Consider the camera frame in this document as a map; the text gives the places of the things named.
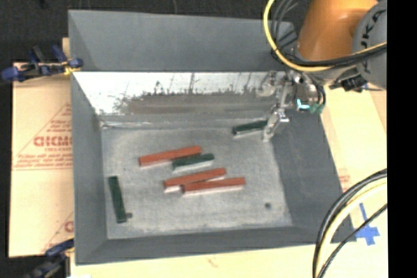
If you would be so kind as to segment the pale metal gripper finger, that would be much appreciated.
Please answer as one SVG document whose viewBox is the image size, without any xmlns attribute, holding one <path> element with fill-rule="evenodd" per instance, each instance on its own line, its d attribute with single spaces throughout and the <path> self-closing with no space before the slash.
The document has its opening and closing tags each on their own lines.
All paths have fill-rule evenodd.
<svg viewBox="0 0 417 278">
<path fill-rule="evenodd" d="M 276 112 L 276 123 L 274 126 L 274 134 L 279 135 L 283 132 L 284 129 L 286 129 L 287 125 L 289 124 L 289 118 L 286 115 L 286 112 L 284 109 L 279 109 Z"/>
<path fill-rule="evenodd" d="M 262 140 L 263 142 L 270 141 L 271 137 L 274 135 L 275 126 L 277 123 L 277 115 L 270 115 L 266 121 L 266 125 L 263 129 Z"/>
</svg>

